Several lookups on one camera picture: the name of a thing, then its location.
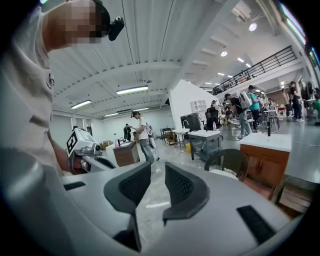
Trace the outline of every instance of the gray floor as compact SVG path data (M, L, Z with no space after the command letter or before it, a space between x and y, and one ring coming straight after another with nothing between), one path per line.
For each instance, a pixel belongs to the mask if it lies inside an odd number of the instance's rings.
M264 125L260 129L261 132L266 132ZM313 183L320 183L320 147L310 146L320 144L320 127L315 127L312 122L298 123L284 119L280 121L280 129L277 133L292 135L292 151L285 179L294 179L298 183L301 181L302 185L306 184L306 187ZM221 145L223 149L240 148L239 141L236 140L236 136L240 134L239 129L225 126L221 134L224 138ZM192 161L191 155L187 153L185 148L184 152L180 153L179 146L175 148L160 139L157 139L156 143L160 160L151 168L151 184L136 210L143 251L161 236L164 228L162 213L170 207L170 195L165 185L165 162L181 163L199 169L203 169L205 166L205 162L197 156ZM139 155L140 159L144 161L145 158L140 149Z

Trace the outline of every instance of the ceiling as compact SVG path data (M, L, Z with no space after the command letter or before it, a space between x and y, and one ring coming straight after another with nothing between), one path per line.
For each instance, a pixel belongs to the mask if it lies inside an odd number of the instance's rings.
M62 0L48 0L47 11ZM49 54L55 85L53 109L103 118L123 110L159 108L180 79L203 86L221 83L217 72L235 75L252 64L250 42L272 35L255 0L246 23L232 14L239 0L102 0L111 19L122 16L125 27L115 41L77 45ZM257 23L248 30L251 20ZM220 53L227 49L228 55ZM118 95L117 90L148 86L148 91ZM71 109L91 100L92 104Z

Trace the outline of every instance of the black metal railing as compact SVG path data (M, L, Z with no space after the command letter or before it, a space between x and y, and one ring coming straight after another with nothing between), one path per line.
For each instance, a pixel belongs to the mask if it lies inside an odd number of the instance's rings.
M210 88L202 87L205 91L210 94L217 95L225 92L226 90L238 86L252 78L256 78L270 70L273 70L281 65L284 65L288 62L296 60L297 57L292 51L291 45L278 51L277 53L271 55L270 57L260 61L259 63L249 67L248 69L241 71L241 73L236 74L234 77L224 81L216 87Z

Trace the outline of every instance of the black chair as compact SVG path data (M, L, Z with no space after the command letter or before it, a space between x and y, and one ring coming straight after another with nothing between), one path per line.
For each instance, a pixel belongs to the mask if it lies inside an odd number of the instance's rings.
M243 182L248 173L248 160L245 154L238 149L224 149L210 156L204 165L204 170L209 171L210 166L217 160L217 166L221 165L221 170L224 168L230 169L236 173L239 181Z

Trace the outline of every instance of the white partition wall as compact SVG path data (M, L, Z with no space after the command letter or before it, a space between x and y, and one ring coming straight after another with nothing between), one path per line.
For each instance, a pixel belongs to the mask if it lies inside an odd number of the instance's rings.
M54 141L65 149L72 133L71 117L54 114L50 122L50 133Z

